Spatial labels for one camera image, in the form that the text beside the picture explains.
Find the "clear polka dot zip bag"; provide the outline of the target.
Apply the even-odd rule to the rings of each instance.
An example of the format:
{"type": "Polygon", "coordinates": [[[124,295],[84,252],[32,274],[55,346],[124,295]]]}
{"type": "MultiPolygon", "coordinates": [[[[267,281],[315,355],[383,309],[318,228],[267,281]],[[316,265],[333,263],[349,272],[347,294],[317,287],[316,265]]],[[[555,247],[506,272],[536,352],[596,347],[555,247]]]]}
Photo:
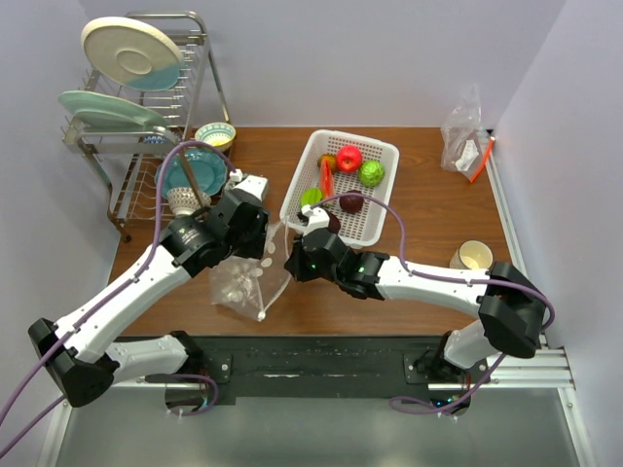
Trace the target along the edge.
{"type": "Polygon", "coordinates": [[[208,277],[211,303],[246,318],[264,321],[291,279],[284,268],[291,252],[289,240],[288,225],[280,220],[268,226],[261,259],[232,256],[212,269],[208,277]]]}

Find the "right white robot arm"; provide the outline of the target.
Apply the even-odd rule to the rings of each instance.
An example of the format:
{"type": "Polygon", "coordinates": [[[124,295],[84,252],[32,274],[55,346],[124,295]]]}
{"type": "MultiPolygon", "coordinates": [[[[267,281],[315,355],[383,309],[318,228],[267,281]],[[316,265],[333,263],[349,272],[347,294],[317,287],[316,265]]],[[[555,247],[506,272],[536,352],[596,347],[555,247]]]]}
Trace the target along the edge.
{"type": "Polygon", "coordinates": [[[473,316],[473,323],[445,334],[436,350],[414,361],[428,377],[454,382],[492,355],[531,359],[540,347],[544,296],[508,263],[489,269],[428,267],[355,250],[319,229],[295,236],[284,267],[299,282],[324,279],[355,299],[415,301],[473,316]]]}

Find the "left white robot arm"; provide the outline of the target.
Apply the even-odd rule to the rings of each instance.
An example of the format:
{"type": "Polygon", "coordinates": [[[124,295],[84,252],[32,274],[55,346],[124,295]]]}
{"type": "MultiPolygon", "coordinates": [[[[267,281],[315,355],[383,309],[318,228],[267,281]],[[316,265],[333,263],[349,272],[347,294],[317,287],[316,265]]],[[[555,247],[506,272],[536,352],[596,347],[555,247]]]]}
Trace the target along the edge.
{"type": "Polygon", "coordinates": [[[204,365],[188,334],[122,343],[122,331],[160,298],[231,256],[264,254],[268,183],[249,177],[217,204],[180,216],[156,235],[139,259],[82,307],[56,322],[41,318],[28,335],[69,404],[83,407],[113,384],[149,375],[191,381],[204,365]]]}

